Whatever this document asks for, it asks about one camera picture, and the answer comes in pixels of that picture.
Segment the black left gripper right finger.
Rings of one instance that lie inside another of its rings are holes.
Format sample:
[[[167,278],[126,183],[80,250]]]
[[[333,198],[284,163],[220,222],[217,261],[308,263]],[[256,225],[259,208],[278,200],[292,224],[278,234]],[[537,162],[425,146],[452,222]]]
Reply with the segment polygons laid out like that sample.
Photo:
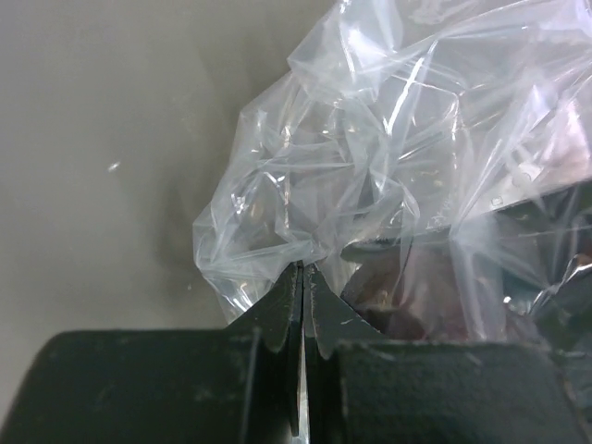
[[[536,345],[387,339],[303,272],[313,443],[587,443],[557,358]]]

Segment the clear zip bag orange seal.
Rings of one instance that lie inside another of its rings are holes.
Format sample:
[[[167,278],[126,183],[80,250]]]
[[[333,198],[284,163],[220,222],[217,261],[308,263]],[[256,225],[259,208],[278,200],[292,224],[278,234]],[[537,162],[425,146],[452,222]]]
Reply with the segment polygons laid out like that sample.
[[[291,263],[341,297],[345,247],[448,242],[499,267],[508,340],[591,328],[589,2],[340,1],[289,65],[193,225],[230,319]]]

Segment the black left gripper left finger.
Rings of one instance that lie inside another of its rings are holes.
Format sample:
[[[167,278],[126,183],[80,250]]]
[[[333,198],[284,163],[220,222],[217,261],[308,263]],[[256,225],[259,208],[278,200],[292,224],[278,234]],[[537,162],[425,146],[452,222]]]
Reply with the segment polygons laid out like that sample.
[[[288,443],[299,433],[303,268],[220,329],[79,330],[49,339],[5,443]]]

